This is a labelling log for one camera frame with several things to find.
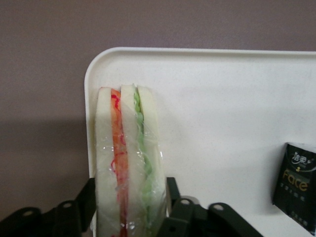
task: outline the wrapped sandwich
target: wrapped sandwich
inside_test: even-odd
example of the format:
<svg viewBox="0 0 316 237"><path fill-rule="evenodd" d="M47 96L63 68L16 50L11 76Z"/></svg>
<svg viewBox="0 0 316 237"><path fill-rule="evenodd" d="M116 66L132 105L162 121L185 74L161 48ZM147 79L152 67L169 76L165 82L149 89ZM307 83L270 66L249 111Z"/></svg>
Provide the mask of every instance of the wrapped sandwich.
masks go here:
<svg viewBox="0 0 316 237"><path fill-rule="evenodd" d="M95 118L98 237L155 236L165 217L157 111L148 88L99 89Z"/></svg>

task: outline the hole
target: hole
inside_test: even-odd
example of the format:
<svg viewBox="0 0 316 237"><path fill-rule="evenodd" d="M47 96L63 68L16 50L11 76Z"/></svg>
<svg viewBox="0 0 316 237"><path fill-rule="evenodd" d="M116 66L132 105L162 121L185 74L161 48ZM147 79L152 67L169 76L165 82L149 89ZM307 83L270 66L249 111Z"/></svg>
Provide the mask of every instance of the hole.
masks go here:
<svg viewBox="0 0 316 237"><path fill-rule="evenodd" d="M223 211L224 210L223 206L219 205L219 204L214 205L213 208L218 210L218 211Z"/></svg>
<svg viewBox="0 0 316 237"><path fill-rule="evenodd" d="M71 206L72 206L72 204L70 202L68 202L68 203L65 203L63 205L63 208L68 208L68 207L71 207Z"/></svg>
<svg viewBox="0 0 316 237"><path fill-rule="evenodd" d="M175 232L175 231L176 231L176 228L175 228L174 226L171 226L171 227L169 228L169 231L170 231L170 232Z"/></svg>
<svg viewBox="0 0 316 237"><path fill-rule="evenodd" d="M189 205L189 204L190 204L190 201L187 200L187 199L182 199L182 200L181 200L181 203L182 203L183 205Z"/></svg>
<svg viewBox="0 0 316 237"><path fill-rule="evenodd" d="M26 211L23 213L23 216L30 216L33 214L33 211Z"/></svg>

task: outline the face logo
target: face logo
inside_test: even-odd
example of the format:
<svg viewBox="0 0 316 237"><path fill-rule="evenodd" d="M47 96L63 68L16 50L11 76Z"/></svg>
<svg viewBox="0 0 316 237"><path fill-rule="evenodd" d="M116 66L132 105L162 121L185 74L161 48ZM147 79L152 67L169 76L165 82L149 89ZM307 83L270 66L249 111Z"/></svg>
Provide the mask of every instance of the face logo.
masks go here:
<svg viewBox="0 0 316 237"><path fill-rule="evenodd" d="M284 173L283 173L283 179L287 179L288 182L289 182L291 185L295 186L296 188L299 188L299 189L302 190L302 191L306 191L307 188L308 188L308 183L302 182L301 179L296 178L294 175L289 174L288 172L289 172L288 169L286 169L286 170L284 171Z"/></svg>

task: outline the black tissue package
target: black tissue package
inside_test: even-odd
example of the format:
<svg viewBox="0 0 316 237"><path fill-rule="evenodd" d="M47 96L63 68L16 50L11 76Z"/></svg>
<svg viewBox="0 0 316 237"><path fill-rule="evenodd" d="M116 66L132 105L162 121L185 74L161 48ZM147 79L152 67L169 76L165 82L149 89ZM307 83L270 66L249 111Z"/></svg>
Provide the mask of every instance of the black tissue package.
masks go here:
<svg viewBox="0 0 316 237"><path fill-rule="evenodd" d="M315 235L316 147L287 143L273 204Z"/></svg>

